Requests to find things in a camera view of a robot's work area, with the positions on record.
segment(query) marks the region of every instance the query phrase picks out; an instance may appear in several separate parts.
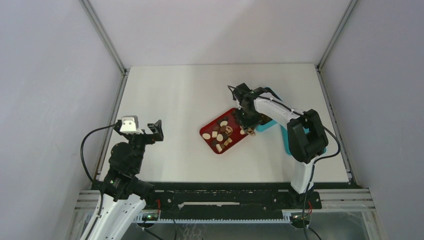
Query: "white wall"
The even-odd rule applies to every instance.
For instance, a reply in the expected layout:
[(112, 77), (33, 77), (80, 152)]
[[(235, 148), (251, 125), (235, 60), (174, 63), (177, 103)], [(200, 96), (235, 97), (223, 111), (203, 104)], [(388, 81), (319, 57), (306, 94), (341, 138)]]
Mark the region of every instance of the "white wall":
[(315, 63), (350, 0), (91, 0), (123, 63)]
[(77, 0), (0, 1), (0, 35), (0, 239), (63, 239), (121, 75)]
[(324, 66), (360, 183), (390, 240), (424, 239), (424, 1), (360, 1)]

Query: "gray wall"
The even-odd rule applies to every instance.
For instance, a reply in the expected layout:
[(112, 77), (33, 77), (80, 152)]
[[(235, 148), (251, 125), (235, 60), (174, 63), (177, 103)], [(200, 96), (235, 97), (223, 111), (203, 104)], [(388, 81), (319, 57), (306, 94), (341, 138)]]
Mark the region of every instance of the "gray wall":
[(424, 239), (423, 23), (422, 0), (360, 1), (323, 72), (390, 240)]
[(77, 0), (0, 1), (0, 61), (0, 239), (63, 239), (121, 75)]

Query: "robotic arm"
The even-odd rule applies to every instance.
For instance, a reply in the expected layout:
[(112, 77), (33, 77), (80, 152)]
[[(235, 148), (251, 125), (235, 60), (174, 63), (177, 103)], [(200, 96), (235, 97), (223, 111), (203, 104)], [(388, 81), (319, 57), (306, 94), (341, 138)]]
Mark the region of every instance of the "robotic arm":
[(94, 214), (81, 236), (81, 240), (119, 240), (131, 222), (146, 206), (154, 186), (139, 180), (146, 145), (164, 140), (162, 121), (148, 124), (152, 134), (138, 128), (136, 116), (124, 116), (114, 130), (128, 142), (120, 142), (111, 150), (109, 171), (104, 181), (98, 182), (103, 198), (100, 198)]
[(312, 181), (309, 189), (306, 188), (314, 160), (324, 153), (329, 144), (324, 129), (318, 125), (321, 124), (318, 113), (313, 109), (300, 111), (287, 107), (268, 87), (252, 90), (242, 83), (234, 88), (232, 94), (237, 101), (237, 121), (244, 129), (255, 129), (270, 120), (287, 129), (288, 147), (296, 160), (290, 185), (298, 195), (312, 189)]

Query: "metal frame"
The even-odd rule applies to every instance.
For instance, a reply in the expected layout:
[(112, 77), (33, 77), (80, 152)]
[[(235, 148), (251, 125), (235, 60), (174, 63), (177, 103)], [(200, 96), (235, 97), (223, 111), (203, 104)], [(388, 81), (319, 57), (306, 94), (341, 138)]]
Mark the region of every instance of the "metal frame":
[[(113, 57), (117, 67), (122, 72), (122, 79), (119, 89), (116, 94), (114, 106), (111, 110), (109, 123), (116, 120), (119, 105), (124, 93), (125, 85), (128, 79), (128, 70), (125, 69), (119, 55), (114, 48), (106, 30), (104, 29), (98, 15), (96, 14), (90, 0), (79, 0), (88, 17), (90, 18), (95, 30), (101, 38), (106, 49)], [(321, 209), (314, 209), (319, 213), (336, 213), (336, 212), (361, 212), (364, 220), (366, 231), (370, 239), (382, 239), (386, 237), (382, 231), (377, 212), (375, 209), (372, 196), (368, 189), (363, 189), (356, 184), (354, 169), (348, 158), (348, 153), (343, 143), (342, 134), (340, 132), (336, 114), (332, 107), (330, 96), (327, 92), (325, 81), (322, 76), (322, 68), (328, 59), (334, 45), (339, 39), (343, 29), (346, 26), (352, 12), (356, 8), (359, 0), (351, 0), (345, 13), (340, 20), (337, 29), (335, 30), (331, 41), (325, 49), (318, 65), (316, 66), (317, 76), (321, 84), (321, 90), (324, 94), (325, 102), (330, 113), (331, 121), (334, 126), (334, 131), (341, 142), (341, 154), (349, 176), (348, 183), (316, 183), (315, 191), (319, 193), (317, 199), (321, 205)], [(104, 158), (108, 148), (108, 143), (112, 135), (112, 130), (108, 130), (102, 142), (102, 148), (99, 154), (99, 163), (97, 165), (96, 174), (100, 176), (100, 170), (103, 166)], [(284, 209), (280, 203), (278, 196), (288, 193), (290, 183), (184, 183), (184, 182), (156, 182), (156, 194), (161, 198), (161, 203), (164, 203), (161, 210), (166, 210), (161, 213), (157, 223), (172, 223), (172, 218), (178, 224), (187, 223), (289, 223), (289, 217), (292, 214), (299, 214), (301, 209)], [(263, 196), (263, 198), (255, 200), (253, 196)], [(227, 199), (228, 196), (236, 199), (234, 202), (219, 201)], [(96, 190), (82, 190), (79, 194), (76, 206), (72, 215), (71, 224), (66, 235), (67, 239), (79, 239), (83, 233), (83, 229), (87, 226), (96, 205), (98, 204), (99, 192)], [(193, 218), (194, 214), (198, 213), (198, 208), (202, 209), (213, 208), (210, 204), (219, 205), (219, 208), (237, 209), (241, 203), (252, 207), (252, 210), (258, 211), (256, 214), (251, 214), (249, 217), (239, 219), (212, 219), (207, 214), (196, 215), (198, 218)], [(180, 214), (180, 208), (184, 208), (184, 212), (188, 214)], [(147, 205), (144, 212), (157, 211), (154, 205)], [(143, 213), (139, 213), (135, 218), (135, 223), (140, 223)]]

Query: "red tray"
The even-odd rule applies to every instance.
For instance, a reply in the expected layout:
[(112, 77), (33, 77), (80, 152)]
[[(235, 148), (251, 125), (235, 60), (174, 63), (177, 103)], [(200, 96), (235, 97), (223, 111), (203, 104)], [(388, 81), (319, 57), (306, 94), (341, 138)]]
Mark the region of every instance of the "red tray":
[[(217, 117), (215, 120), (211, 121), (206, 126), (200, 129), (199, 134), (201, 138), (216, 154), (225, 153), (228, 149), (230, 149), (232, 146), (234, 146), (236, 143), (240, 142), (240, 140), (244, 139), (247, 136), (247, 134), (241, 134), (242, 129), (234, 119), (233, 112), (235, 110), (235, 108), (231, 108), (230, 110), (226, 111), (224, 114)], [(221, 124), (225, 125), (225, 130), (220, 126)], [(213, 137), (213, 132), (217, 132), (217, 135), (221, 135), (223, 140), (218, 141), (221, 139), (221, 137)], [(203, 134), (208, 134), (210, 138), (204, 138)]]

